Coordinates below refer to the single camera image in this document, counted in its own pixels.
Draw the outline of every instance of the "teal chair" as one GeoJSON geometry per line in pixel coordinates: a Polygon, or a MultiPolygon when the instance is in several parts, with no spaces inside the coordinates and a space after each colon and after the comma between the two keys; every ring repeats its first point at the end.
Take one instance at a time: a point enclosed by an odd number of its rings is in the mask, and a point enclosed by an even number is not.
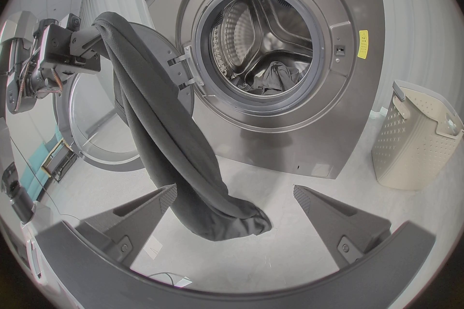
{"type": "Polygon", "coordinates": [[[20,179],[21,185],[27,190],[27,194],[33,201],[37,200],[40,191],[48,180],[48,175],[40,168],[48,153],[45,144],[40,144],[27,160],[29,166],[26,166],[20,179]]]}

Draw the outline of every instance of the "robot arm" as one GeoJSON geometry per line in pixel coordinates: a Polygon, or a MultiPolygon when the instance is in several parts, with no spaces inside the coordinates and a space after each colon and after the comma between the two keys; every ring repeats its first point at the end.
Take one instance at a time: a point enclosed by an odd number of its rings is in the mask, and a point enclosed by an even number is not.
{"type": "Polygon", "coordinates": [[[61,22],[38,21],[29,11],[15,13],[5,22],[0,74],[7,80],[2,94],[10,113],[26,112],[37,99],[61,93],[74,74],[100,72],[100,53],[107,54],[101,37],[95,27],[80,30],[80,24],[74,14],[61,22]]]}

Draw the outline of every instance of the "yellow warning label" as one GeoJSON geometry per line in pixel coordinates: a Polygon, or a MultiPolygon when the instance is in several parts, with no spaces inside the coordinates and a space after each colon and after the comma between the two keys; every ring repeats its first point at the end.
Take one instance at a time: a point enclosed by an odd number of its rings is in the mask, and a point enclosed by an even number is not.
{"type": "Polygon", "coordinates": [[[368,30],[359,31],[359,51],[358,57],[366,59],[369,49],[369,32],[368,30]]]}

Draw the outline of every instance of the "power cord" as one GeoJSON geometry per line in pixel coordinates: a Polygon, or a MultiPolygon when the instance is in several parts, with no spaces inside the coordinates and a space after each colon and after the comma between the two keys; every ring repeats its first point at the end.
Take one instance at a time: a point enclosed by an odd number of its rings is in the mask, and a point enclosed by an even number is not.
{"type": "Polygon", "coordinates": [[[163,272],[161,272],[161,273],[150,274],[149,276],[147,276],[147,278],[154,277],[154,276],[159,276],[159,275],[161,275],[161,274],[166,274],[166,275],[169,277],[169,279],[171,280],[171,283],[172,283],[173,286],[174,286],[174,280],[173,280],[173,278],[171,277],[171,274],[174,274],[174,273],[170,273],[170,272],[168,272],[168,271],[163,271],[163,272]]]}

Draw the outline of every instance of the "washing machine drum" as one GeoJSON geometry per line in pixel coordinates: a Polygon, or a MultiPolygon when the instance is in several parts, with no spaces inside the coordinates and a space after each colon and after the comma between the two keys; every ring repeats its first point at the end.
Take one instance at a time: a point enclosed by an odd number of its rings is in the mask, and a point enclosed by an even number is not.
{"type": "Polygon", "coordinates": [[[211,55],[224,79],[251,96],[299,85],[312,61],[311,34],[285,0],[234,0],[213,22],[211,55]]]}

